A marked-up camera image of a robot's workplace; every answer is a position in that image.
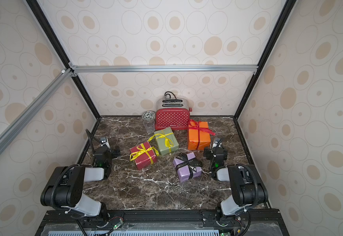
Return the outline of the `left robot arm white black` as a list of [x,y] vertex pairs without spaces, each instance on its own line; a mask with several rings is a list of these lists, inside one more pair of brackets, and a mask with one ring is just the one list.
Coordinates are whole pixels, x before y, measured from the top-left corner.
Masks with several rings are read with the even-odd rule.
[[118,146],[111,149],[103,145],[94,151],[93,165],[73,164],[55,168],[41,193],[41,204],[65,213],[72,212],[82,217],[99,217],[109,221],[106,205],[85,195],[83,185],[106,180],[112,171],[113,159],[119,156]]

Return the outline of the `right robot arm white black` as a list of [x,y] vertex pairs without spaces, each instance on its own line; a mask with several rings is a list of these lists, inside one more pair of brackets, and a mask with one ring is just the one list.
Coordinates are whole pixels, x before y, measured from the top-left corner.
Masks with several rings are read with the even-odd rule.
[[212,148],[206,147],[204,157],[211,161],[211,177],[230,184],[231,195],[216,208],[217,220],[240,215],[268,201],[267,189],[255,165],[226,165],[227,150],[220,144]]

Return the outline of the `yellow ribbon of red box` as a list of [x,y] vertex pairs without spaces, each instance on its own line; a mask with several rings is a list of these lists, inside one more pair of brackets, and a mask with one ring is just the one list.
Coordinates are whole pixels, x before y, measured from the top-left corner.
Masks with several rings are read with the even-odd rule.
[[151,147],[149,145],[149,147],[145,146],[145,143],[140,144],[139,147],[136,147],[137,151],[131,152],[130,154],[130,161],[134,161],[136,160],[138,157],[140,157],[141,155],[143,155],[144,153],[148,156],[149,160],[150,160],[150,164],[154,164],[154,160],[153,160],[153,155],[150,154],[150,151],[154,152],[155,156],[159,156],[159,151],[155,148],[155,147]]

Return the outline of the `yellow ribbon of green box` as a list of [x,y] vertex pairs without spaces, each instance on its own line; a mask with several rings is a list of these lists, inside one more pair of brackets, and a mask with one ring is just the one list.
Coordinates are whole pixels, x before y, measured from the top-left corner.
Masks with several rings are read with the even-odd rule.
[[164,138],[165,146],[169,149],[169,152],[171,152],[171,148],[173,147],[173,141],[167,137],[168,135],[171,135],[171,133],[166,134],[166,135],[165,135],[165,134],[160,134],[160,133],[154,134],[153,136],[151,136],[151,137],[148,139],[148,142],[150,142],[150,141],[153,140],[154,138],[156,138],[156,139],[158,139],[158,138]]

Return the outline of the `red gift box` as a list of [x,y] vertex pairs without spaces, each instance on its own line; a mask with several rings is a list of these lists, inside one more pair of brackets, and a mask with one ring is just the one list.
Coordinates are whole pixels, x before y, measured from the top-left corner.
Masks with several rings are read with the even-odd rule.
[[[144,142],[145,143],[145,146],[148,148],[150,143],[148,141]],[[136,147],[132,147],[130,149],[130,152],[134,152],[134,151],[137,151]],[[157,156],[154,155],[154,152],[150,151],[150,154],[153,155],[153,160],[154,160],[154,163],[157,162]],[[143,155],[141,155],[140,157],[138,157],[136,160],[134,160],[134,163],[137,167],[138,170],[142,170],[144,169],[145,167],[151,165],[150,164],[150,160],[148,158],[148,156],[144,153]]]

